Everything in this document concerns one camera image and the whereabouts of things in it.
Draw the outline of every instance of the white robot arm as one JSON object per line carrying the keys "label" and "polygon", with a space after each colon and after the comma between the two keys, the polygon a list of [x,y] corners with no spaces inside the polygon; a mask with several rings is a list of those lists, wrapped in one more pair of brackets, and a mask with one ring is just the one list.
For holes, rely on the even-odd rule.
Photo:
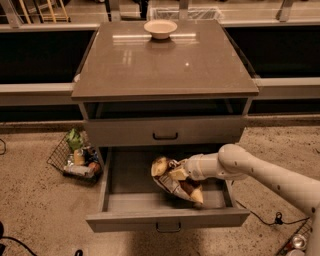
{"label": "white robot arm", "polygon": [[169,175],[176,180],[189,177],[196,181],[253,177],[312,218],[306,255],[320,255],[320,181],[258,159],[233,144],[224,145],[218,153],[183,160]]}

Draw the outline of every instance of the cabinet top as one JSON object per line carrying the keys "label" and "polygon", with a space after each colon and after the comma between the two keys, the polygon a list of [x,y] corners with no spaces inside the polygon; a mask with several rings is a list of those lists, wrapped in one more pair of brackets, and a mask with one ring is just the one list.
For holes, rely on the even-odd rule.
{"label": "cabinet top", "polygon": [[152,39],[144,23],[100,26],[73,99],[161,100],[258,94],[217,21],[177,21],[177,30],[164,40]]}

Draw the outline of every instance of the white bowl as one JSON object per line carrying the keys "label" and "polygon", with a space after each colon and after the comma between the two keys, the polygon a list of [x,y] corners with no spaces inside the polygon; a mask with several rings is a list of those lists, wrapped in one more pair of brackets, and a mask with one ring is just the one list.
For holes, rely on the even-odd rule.
{"label": "white bowl", "polygon": [[177,27],[171,20],[151,20],[144,24],[144,29],[155,39],[167,39]]}

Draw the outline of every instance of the drawer front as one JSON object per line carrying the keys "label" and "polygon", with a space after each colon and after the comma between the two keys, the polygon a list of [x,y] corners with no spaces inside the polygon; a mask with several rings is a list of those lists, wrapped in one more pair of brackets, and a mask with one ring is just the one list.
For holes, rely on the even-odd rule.
{"label": "drawer front", "polygon": [[117,215],[100,213],[89,215],[87,223],[94,232],[154,231],[175,233],[190,228],[240,227],[249,216],[246,209],[225,208],[211,211],[176,211],[148,214]]}
{"label": "drawer front", "polygon": [[94,120],[85,123],[95,146],[234,143],[239,141],[244,119],[239,117],[154,120]]}

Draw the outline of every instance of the closed drawer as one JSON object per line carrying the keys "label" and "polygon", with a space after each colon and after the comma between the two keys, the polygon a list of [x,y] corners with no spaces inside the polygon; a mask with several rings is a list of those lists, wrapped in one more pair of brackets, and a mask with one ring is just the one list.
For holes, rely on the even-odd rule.
{"label": "closed drawer", "polygon": [[234,143],[244,129],[242,116],[184,117],[85,122],[96,146]]}
{"label": "closed drawer", "polygon": [[174,197],[153,181],[150,169],[159,155],[181,160],[216,152],[213,145],[119,147],[109,149],[100,196],[100,211],[87,216],[94,232],[157,230],[178,232],[187,228],[241,226],[249,215],[235,206],[230,184],[203,182],[204,205]]}

